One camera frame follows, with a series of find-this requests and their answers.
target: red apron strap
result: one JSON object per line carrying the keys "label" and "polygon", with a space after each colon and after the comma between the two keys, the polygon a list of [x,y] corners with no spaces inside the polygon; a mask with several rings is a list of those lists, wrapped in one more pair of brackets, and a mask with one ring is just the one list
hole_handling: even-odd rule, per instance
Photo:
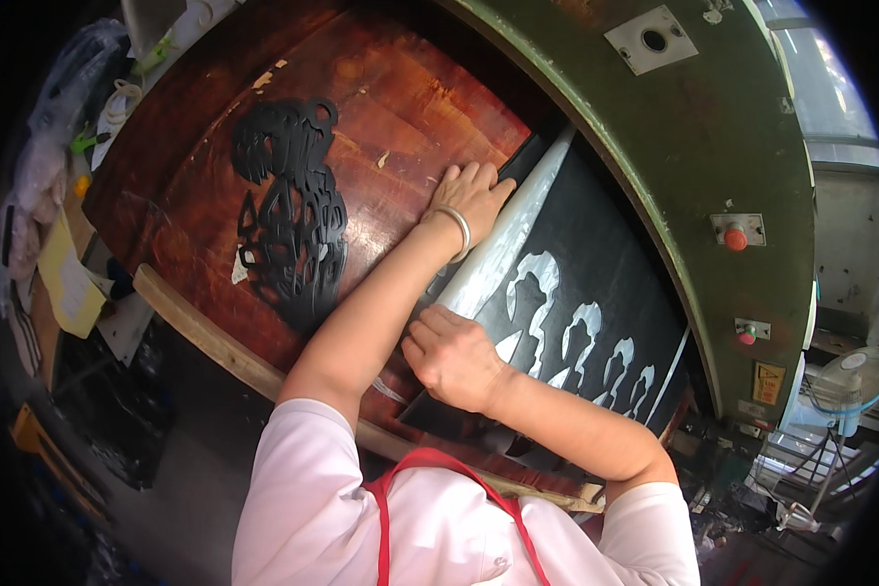
{"label": "red apron strap", "polygon": [[380,549],[377,553],[377,586],[388,586],[388,574],[391,569],[391,534],[389,531],[391,519],[387,511],[387,491],[391,487],[394,475],[408,468],[446,468],[460,475],[469,476],[469,478],[479,483],[485,489],[488,498],[492,499],[495,504],[500,506],[504,512],[508,513],[515,520],[517,533],[521,536],[521,542],[527,549],[527,556],[534,567],[534,573],[537,574],[537,578],[541,580],[544,586],[550,586],[550,582],[544,575],[541,560],[537,557],[534,544],[530,541],[530,535],[527,533],[524,520],[521,519],[521,505],[517,499],[503,498],[494,488],[486,485],[469,466],[432,447],[421,447],[413,450],[404,456],[392,470],[384,473],[378,480],[366,482],[362,485],[363,488],[375,496],[377,508],[379,509],[381,536]]}

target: yellow sticker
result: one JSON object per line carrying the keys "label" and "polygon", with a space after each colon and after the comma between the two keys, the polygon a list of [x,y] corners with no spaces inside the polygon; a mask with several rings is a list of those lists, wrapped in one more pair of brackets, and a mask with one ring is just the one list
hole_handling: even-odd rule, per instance
{"label": "yellow sticker", "polygon": [[785,367],[756,360],[752,398],[761,403],[774,405],[778,402],[778,394],[782,392],[784,381]]}

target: person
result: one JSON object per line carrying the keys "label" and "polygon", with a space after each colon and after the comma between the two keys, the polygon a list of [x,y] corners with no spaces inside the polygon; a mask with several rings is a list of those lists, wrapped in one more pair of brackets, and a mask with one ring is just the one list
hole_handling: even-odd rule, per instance
{"label": "person", "polygon": [[431,277],[463,248],[455,215],[431,210],[457,210],[477,244],[515,187],[490,164],[450,167],[422,221],[309,340],[260,438],[233,584],[699,584],[687,505],[654,435],[518,372],[477,322],[441,306],[401,342],[413,372],[435,398],[605,478],[601,541],[548,501],[505,502],[436,450],[362,486],[362,393]]}

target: white shirt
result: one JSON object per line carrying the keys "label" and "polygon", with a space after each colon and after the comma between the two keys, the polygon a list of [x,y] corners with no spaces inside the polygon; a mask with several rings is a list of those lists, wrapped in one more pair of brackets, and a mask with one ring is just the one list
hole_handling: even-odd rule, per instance
{"label": "white shirt", "polygon": [[[309,398],[279,405],[260,437],[231,561],[242,585],[375,584],[374,495],[360,487],[352,428]],[[538,584],[515,522],[464,475],[398,473],[387,495],[392,584]],[[637,486],[606,512],[597,547],[548,501],[520,499],[544,573],[559,584],[699,584],[687,504],[670,483]]]}

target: silver bangle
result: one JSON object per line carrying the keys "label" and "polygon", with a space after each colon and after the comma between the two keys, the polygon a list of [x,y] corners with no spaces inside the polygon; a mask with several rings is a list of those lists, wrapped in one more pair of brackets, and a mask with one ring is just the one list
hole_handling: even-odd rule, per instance
{"label": "silver bangle", "polygon": [[469,254],[469,248],[472,246],[472,232],[469,230],[469,222],[466,221],[466,217],[460,214],[456,208],[446,204],[435,205],[426,210],[426,213],[423,214],[423,219],[427,219],[433,212],[443,212],[459,222],[459,229],[462,230],[462,250],[450,260],[449,264],[458,263],[466,258],[466,255]]}

